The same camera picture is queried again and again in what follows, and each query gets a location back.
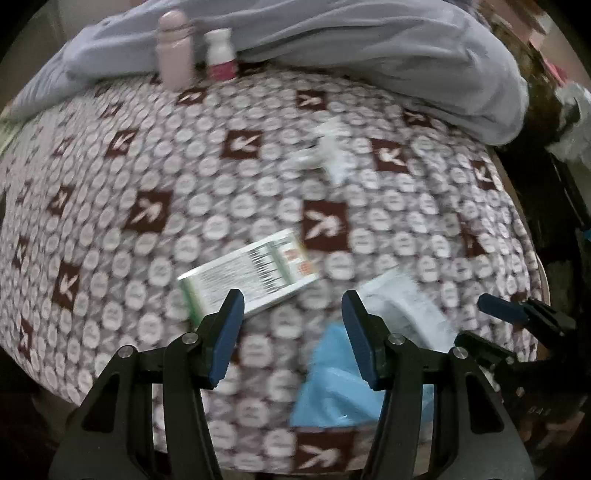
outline metal screw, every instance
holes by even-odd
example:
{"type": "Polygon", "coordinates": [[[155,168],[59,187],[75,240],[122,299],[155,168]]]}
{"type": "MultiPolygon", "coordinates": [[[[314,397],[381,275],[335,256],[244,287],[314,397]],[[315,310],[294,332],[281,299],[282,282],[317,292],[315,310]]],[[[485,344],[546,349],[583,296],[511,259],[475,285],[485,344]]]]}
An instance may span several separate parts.
{"type": "Polygon", "coordinates": [[[456,358],[459,358],[461,360],[464,360],[465,358],[468,358],[468,350],[466,350],[464,347],[461,346],[455,346],[452,350],[453,355],[456,358]]]}
{"type": "Polygon", "coordinates": [[[199,335],[197,335],[196,333],[189,332],[183,335],[183,343],[185,345],[192,345],[194,343],[197,343],[197,340],[199,340],[199,335]]]}
{"type": "Polygon", "coordinates": [[[398,333],[390,333],[390,335],[388,335],[388,342],[393,345],[402,345],[404,342],[406,342],[406,338],[404,338],[402,335],[399,335],[398,333]]]}
{"type": "Polygon", "coordinates": [[[124,345],[122,346],[119,351],[117,351],[117,355],[121,358],[129,358],[134,354],[134,348],[131,345],[124,345]]]}

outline pink bottle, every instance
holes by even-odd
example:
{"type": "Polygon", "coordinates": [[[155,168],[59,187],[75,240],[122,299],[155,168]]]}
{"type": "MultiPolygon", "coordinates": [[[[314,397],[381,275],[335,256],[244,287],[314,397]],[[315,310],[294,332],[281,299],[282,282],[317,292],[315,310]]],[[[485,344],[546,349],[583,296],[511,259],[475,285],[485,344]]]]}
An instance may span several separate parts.
{"type": "Polygon", "coordinates": [[[158,21],[158,68],[164,87],[173,92],[195,83],[193,39],[189,19],[180,10],[165,13],[158,21]]]}
{"type": "Polygon", "coordinates": [[[207,77],[214,82],[227,82],[238,74],[236,52],[230,43],[231,33],[231,28],[220,28],[205,34],[208,43],[207,77]]]}

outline pink label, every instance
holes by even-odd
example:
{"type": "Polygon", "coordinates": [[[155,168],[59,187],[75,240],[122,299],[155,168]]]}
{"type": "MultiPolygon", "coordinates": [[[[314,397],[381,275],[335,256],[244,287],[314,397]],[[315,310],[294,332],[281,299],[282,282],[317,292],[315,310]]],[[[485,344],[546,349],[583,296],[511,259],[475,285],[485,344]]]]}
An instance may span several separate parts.
{"type": "Polygon", "coordinates": [[[227,61],[220,65],[210,65],[207,67],[207,76],[210,80],[215,82],[224,82],[225,80],[232,80],[236,78],[238,66],[236,60],[227,61]]]}

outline gray blanket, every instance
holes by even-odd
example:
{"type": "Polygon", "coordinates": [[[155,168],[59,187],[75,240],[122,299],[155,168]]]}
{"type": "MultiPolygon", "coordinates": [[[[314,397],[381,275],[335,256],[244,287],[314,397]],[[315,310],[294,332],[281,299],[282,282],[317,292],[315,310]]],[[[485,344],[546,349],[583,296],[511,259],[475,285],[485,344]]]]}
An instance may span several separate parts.
{"type": "Polygon", "coordinates": [[[204,59],[204,32],[232,27],[245,61],[338,68],[488,144],[506,143],[521,129],[527,85],[514,58],[473,17],[441,0],[149,0],[80,32],[16,98],[13,118],[98,78],[157,70],[155,29],[172,8],[195,24],[196,61],[204,59]]]}

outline tablecloth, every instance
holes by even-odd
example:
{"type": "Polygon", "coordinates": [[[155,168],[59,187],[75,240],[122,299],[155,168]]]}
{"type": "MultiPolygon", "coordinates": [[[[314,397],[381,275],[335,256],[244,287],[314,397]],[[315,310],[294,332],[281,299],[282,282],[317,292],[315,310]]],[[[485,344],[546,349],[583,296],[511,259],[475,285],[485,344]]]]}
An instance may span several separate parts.
{"type": "MultiPolygon", "coordinates": [[[[244,321],[226,378],[202,392],[213,445],[223,468],[358,469],[373,426],[288,427],[343,292],[398,266],[457,328],[533,359],[526,330],[475,302],[540,298],[534,249],[486,148],[462,131],[370,85],[251,67],[183,93],[157,75],[103,82],[23,127],[0,159],[0,343],[80,404],[119,346],[190,329],[180,274],[292,228],[322,278],[244,321]],[[339,187],[288,159],[336,116],[350,168],[339,187]]],[[[154,439],[165,448],[159,386],[154,439]]]]}

